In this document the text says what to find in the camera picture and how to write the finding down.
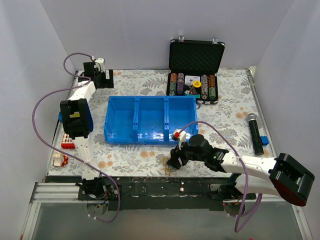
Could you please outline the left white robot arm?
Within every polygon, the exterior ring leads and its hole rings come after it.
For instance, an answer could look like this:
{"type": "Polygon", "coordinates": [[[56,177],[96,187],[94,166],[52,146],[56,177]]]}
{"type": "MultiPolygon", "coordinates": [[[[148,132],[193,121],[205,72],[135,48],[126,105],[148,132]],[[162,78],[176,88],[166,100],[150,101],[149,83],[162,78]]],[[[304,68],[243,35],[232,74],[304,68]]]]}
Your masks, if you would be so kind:
{"type": "Polygon", "coordinates": [[[82,184],[84,194],[95,200],[106,196],[107,190],[99,179],[100,173],[89,164],[94,158],[92,132],[94,121],[89,108],[89,101],[97,89],[113,88],[114,81],[106,76],[105,59],[94,58],[83,64],[83,76],[77,78],[77,88],[71,97],[60,102],[63,130],[75,145],[78,157],[83,160],[82,184]]]}

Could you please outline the blue plastic divided bin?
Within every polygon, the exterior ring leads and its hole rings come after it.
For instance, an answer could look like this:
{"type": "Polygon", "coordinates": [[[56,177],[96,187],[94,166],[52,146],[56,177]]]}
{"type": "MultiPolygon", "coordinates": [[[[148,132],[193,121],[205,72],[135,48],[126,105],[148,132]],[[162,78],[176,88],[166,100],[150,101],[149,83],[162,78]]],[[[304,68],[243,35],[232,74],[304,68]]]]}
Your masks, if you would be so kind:
{"type": "Polygon", "coordinates": [[[172,135],[184,129],[198,134],[196,100],[192,96],[111,96],[104,137],[115,145],[174,145],[172,135]]]}

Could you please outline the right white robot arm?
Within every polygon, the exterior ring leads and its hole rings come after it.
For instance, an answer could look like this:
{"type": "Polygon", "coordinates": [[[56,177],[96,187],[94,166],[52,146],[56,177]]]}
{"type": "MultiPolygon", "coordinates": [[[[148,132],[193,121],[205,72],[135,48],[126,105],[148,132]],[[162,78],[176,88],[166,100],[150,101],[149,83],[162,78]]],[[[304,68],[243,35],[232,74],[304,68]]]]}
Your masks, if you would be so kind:
{"type": "Polygon", "coordinates": [[[275,158],[238,157],[226,149],[212,147],[201,134],[187,140],[184,131],[176,131],[172,138],[177,146],[170,151],[167,165],[180,169],[188,161],[199,161],[214,172],[237,175],[226,186],[232,199],[243,193],[267,194],[300,207],[307,203],[315,176],[289,154],[281,153],[275,158]]]}

